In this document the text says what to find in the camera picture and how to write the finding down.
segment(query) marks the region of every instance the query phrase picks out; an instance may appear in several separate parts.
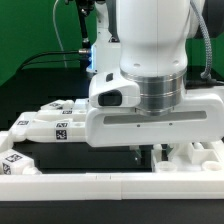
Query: green backdrop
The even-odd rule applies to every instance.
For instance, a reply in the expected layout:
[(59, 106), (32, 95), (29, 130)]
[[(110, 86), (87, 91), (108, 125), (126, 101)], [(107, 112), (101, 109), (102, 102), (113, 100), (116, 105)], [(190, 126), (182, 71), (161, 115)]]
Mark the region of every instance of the green backdrop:
[[(0, 1), (0, 85), (15, 74), (18, 66), (29, 56), (60, 50), (52, 22), (54, 2), (55, 0)], [(65, 6), (64, 0), (61, 0), (57, 10), (57, 24), (65, 50), (80, 48), (81, 35), (74, 2)], [(87, 25), (90, 39), (94, 42), (95, 13), (87, 18)], [(224, 35), (212, 40), (212, 44), (213, 68), (224, 77)], [(189, 40), (187, 53), (189, 64), (205, 64), (203, 41)], [(63, 63), (51, 66), (62, 67)]]

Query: table surface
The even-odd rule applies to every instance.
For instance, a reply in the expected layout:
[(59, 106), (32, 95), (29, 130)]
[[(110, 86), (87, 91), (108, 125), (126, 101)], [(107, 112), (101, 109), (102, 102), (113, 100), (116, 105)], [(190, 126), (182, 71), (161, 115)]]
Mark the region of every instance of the table surface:
[[(56, 99), (88, 97), (89, 81), (79, 69), (27, 69), (0, 87), (0, 130), (8, 130), (25, 111)], [(65, 156), (65, 151), (76, 153)], [(93, 149), (85, 143), (36, 144), (15, 149), (34, 157), (45, 173), (149, 171), (150, 155), (137, 166), (128, 148)], [(224, 223), (224, 200), (125, 200), (0, 202), (2, 223)]]

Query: silver cylindrical joint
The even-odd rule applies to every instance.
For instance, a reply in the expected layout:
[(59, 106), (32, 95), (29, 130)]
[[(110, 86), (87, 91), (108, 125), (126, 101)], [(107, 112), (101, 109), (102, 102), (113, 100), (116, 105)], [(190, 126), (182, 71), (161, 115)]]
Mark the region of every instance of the silver cylindrical joint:
[(181, 102), (185, 92), (183, 84), (185, 73), (186, 70), (166, 76), (143, 77), (121, 71), (124, 78), (139, 85), (141, 102), (136, 108), (136, 113), (145, 116), (166, 115)]

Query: black cable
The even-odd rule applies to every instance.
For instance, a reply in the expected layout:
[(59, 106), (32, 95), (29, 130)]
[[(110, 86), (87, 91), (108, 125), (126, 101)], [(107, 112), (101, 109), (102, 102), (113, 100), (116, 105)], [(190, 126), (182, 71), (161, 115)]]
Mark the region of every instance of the black cable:
[(17, 71), (20, 71), (25, 64), (28, 64), (30, 61), (33, 61), (34, 59), (40, 58), (40, 57), (45, 57), (45, 56), (51, 56), (51, 55), (69, 55), (69, 54), (79, 54), (78, 50), (74, 50), (74, 51), (50, 51), (50, 52), (43, 52), (43, 53), (39, 53), (36, 55), (33, 55), (31, 57), (29, 57), (28, 59), (26, 59), (17, 69)]
[(67, 60), (49, 60), (49, 61), (36, 61), (36, 62), (29, 62), (20, 66), (18, 71), (22, 71), (24, 67), (34, 64), (46, 64), (46, 63), (58, 63), (58, 62), (74, 62), (74, 61), (82, 61), (83, 59), (67, 59)]
[(186, 82), (186, 89), (195, 89), (195, 88), (211, 88), (213, 86), (224, 86), (224, 82), (218, 81), (216, 79), (208, 80), (188, 80)]
[(90, 43), (89, 37), (88, 37), (88, 31), (87, 31), (87, 28), (86, 28), (85, 17), (84, 17), (84, 15), (82, 14), (82, 12), (80, 10), (80, 1), (79, 0), (75, 0), (75, 3), (76, 3), (77, 10), (78, 10), (79, 23), (80, 23), (80, 28), (81, 28), (82, 47), (90, 48), (91, 47), (91, 43)]

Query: black sticker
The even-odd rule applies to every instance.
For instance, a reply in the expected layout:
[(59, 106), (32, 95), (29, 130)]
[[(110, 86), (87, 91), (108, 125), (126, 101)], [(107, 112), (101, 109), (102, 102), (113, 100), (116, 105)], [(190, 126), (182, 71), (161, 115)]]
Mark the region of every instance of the black sticker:
[(58, 107), (58, 106), (61, 106), (61, 104), (58, 104), (58, 103), (50, 103), (49, 106), (51, 106), (51, 107)]
[(62, 114), (72, 114), (72, 110), (63, 110)]
[(29, 121), (19, 121), (17, 125), (28, 125)]
[(56, 128), (67, 128), (68, 123), (57, 123)]
[(67, 131), (66, 130), (56, 130), (56, 139), (57, 140), (67, 140)]
[(16, 161), (22, 159), (22, 157), (19, 156), (19, 155), (17, 155), (17, 154), (13, 154), (13, 155), (11, 155), (11, 156), (5, 158), (5, 159), (8, 160), (8, 161), (11, 162), (11, 163), (14, 163), (14, 162), (16, 162)]
[(6, 175), (11, 175), (10, 166), (5, 163), (2, 163), (2, 164), (3, 164), (3, 173)]

